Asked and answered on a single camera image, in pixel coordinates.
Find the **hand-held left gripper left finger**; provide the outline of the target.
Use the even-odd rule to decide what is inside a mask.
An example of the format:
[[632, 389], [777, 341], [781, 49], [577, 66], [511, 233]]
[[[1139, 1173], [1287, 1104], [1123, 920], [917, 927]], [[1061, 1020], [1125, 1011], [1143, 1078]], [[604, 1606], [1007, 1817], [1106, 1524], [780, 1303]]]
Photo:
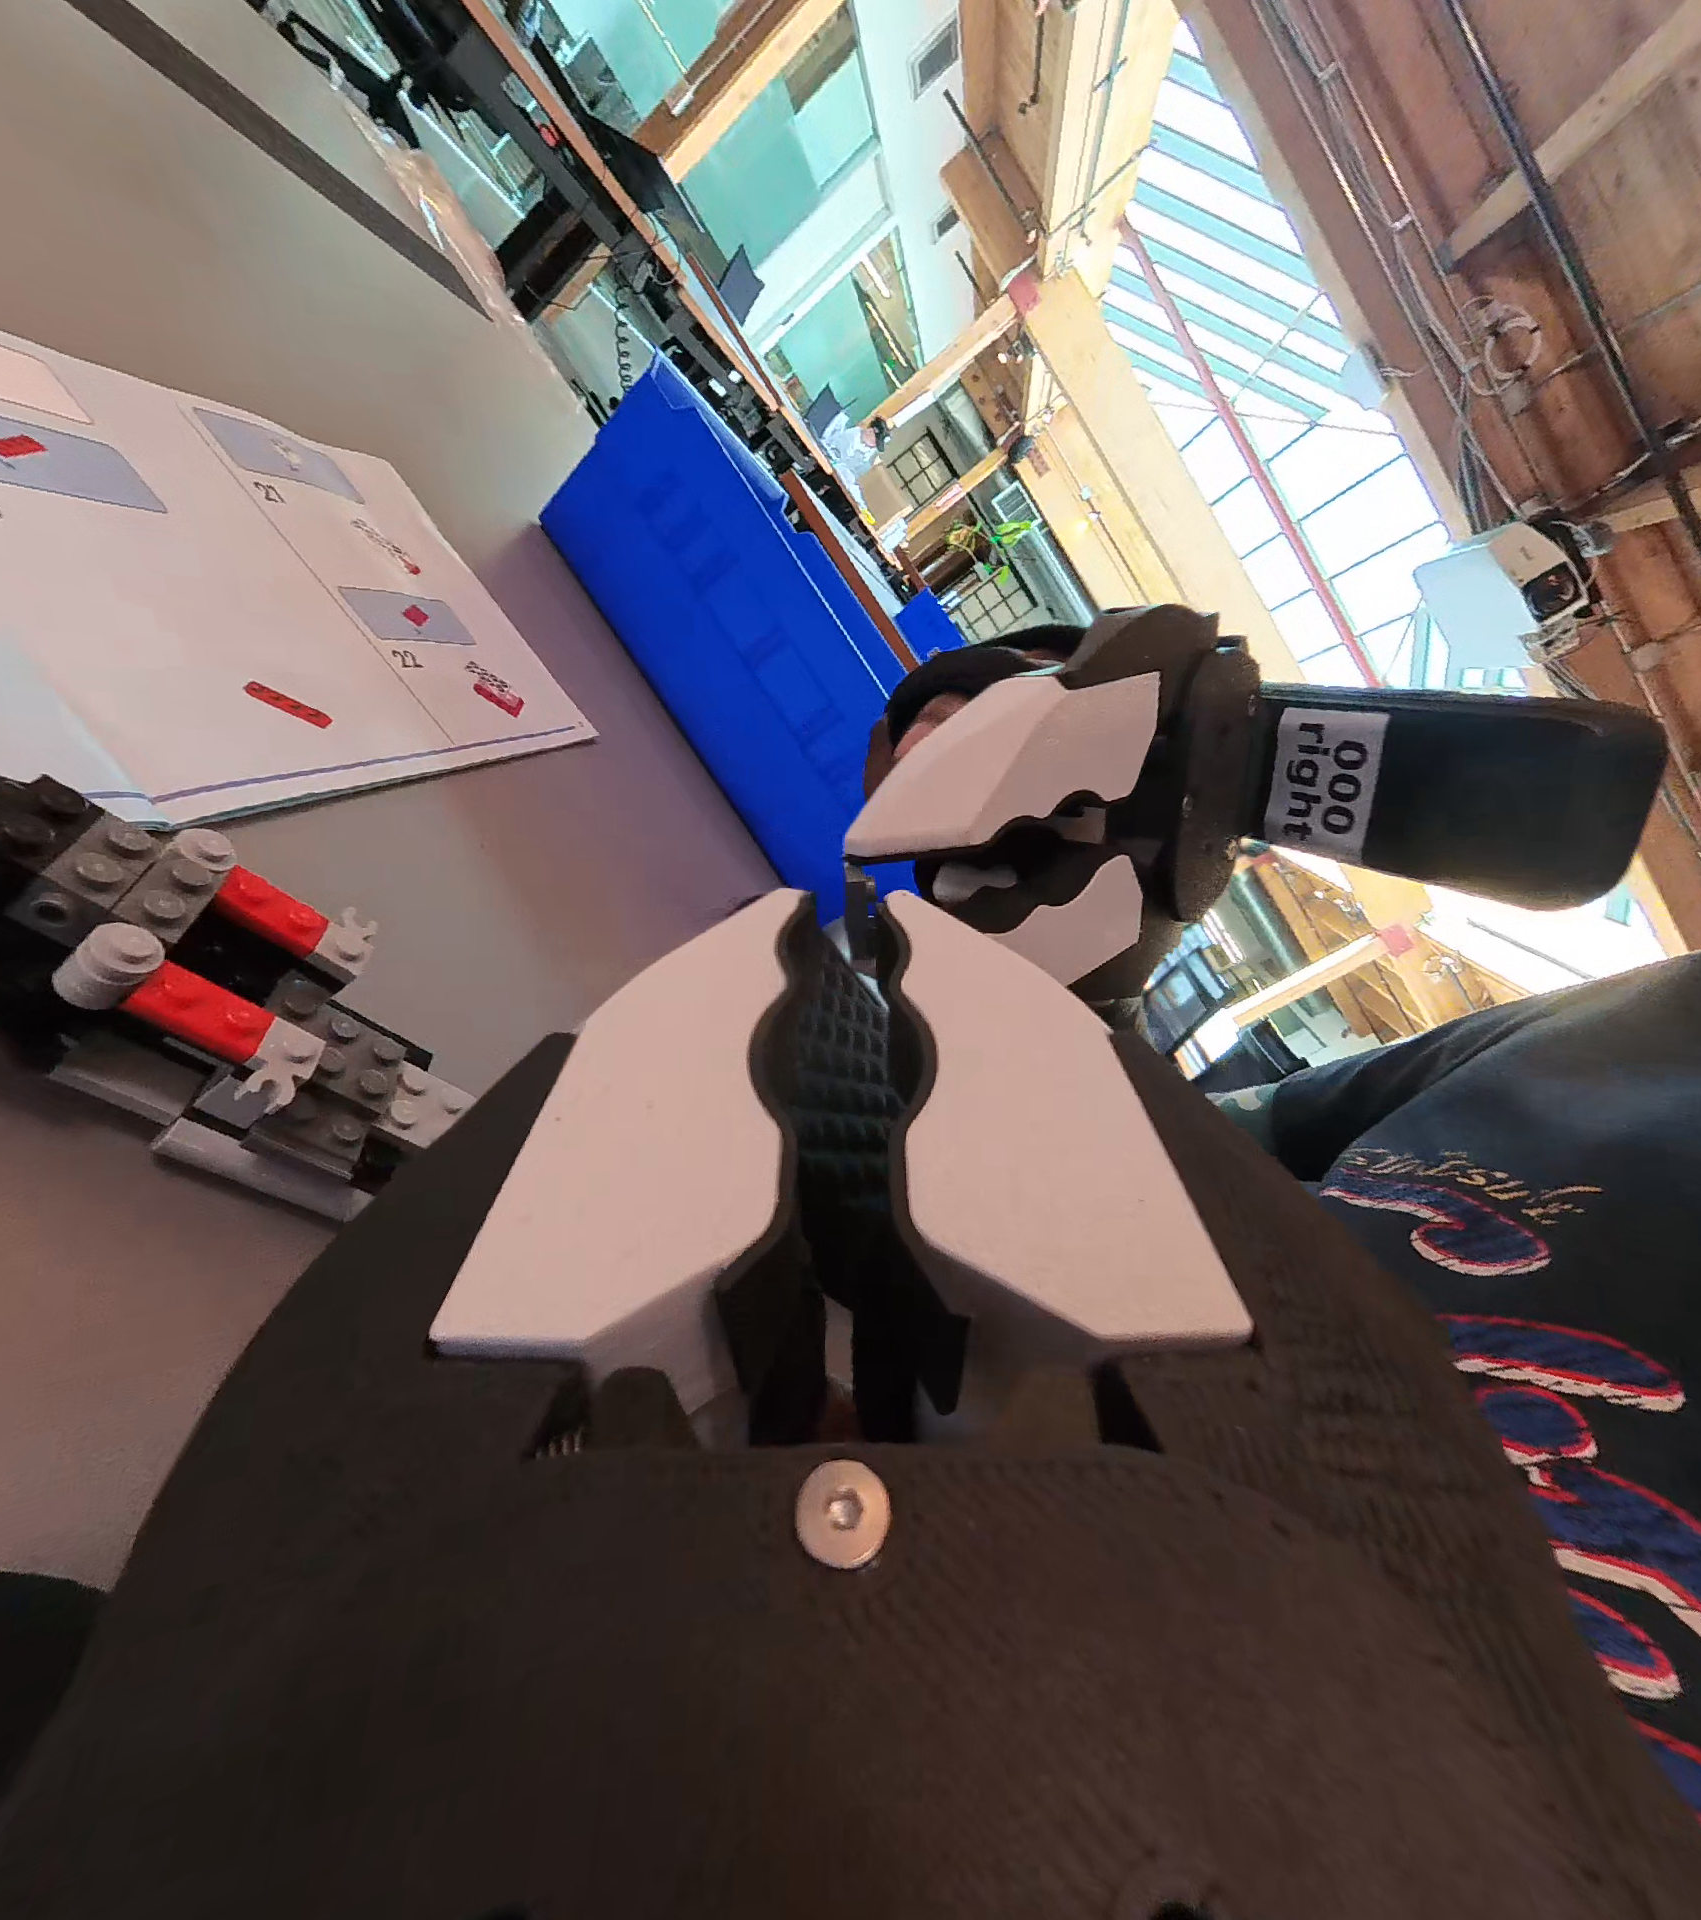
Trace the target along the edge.
[[791, 993], [791, 927], [815, 927], [815, 900], [770, 893], [582, 1023], [435, 1310], [434, 1354], [729, 1366], [718, 1282], [785, 1200], [752, 1045]]

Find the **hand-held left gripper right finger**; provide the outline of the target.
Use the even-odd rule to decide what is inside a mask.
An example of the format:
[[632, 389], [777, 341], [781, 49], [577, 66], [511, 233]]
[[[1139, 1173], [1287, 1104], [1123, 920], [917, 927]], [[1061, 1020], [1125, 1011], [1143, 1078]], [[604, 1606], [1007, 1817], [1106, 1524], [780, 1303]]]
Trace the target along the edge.
[[926, 1045], [902, 1214], [970, 1359], [1243, 1347], [1252, 1315], [1114, 1035], [1027, 957], [894, 895], [892, 1011]]

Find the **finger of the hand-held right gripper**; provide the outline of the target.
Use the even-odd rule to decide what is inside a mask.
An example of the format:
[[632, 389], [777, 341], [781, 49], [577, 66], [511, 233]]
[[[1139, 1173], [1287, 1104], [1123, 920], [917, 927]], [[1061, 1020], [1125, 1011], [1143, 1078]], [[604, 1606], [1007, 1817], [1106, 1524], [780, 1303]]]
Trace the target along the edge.
[[1158, 673], [1094, 687], [1058, 676], [996, 683], [892, 768], [846, 832], [846, 858], [981, 852], [1068, 805], [1120, 805], [1143, 773], [1158, 709]]
[[1127, 854], [1047, 854], [1022, 867], [944, 861], [929, 900], [1005, 952], [1075, 987], [1143, 933], [1143, 893]]

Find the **grey red toy brick car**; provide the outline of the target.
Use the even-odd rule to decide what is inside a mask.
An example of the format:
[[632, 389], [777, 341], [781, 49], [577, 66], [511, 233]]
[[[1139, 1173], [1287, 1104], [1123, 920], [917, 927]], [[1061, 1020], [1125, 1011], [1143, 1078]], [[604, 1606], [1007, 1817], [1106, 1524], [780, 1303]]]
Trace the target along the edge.
[[379, 930], [57, 780], [0, 778], [0, 1042], [151, 1149], [356, 1218], [475, 1097], [349, 1004]]

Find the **blue plastic crate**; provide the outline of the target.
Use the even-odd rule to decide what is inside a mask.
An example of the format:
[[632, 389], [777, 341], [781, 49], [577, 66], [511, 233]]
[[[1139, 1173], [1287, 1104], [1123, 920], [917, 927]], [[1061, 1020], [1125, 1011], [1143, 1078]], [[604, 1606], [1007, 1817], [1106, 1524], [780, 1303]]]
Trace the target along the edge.
[[905, 664], [785, 490], [652, 357], [541, 527], [780, 882], [843, 920], [843, 841]]

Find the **person's printed dark shirt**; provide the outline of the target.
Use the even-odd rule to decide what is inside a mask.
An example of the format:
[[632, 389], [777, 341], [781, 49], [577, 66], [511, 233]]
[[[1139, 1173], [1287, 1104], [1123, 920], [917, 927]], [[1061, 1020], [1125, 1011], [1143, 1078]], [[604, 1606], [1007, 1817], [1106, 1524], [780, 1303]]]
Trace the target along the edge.
[[1210, 1101], [1433, 1312], [1701, 1821], [1701, 952]]

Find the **large skylight window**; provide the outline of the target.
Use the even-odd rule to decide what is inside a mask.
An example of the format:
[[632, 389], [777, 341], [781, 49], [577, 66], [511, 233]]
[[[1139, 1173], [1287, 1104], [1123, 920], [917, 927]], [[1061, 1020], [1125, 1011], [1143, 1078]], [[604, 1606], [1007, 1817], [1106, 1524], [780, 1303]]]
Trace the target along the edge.
[[1309, 683], [1492, 680], [1427, 609], [1415, 573], [1452, 538], [1187, 22], [1102, 318]]

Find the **open building instruction booklet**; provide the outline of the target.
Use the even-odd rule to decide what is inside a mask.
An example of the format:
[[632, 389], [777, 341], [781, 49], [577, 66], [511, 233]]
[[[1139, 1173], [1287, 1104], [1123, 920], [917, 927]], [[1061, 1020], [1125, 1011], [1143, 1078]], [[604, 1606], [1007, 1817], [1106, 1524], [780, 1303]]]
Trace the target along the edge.
[[0, 778], [194, 827], [596, 735], [391, 466], [0, 333]]

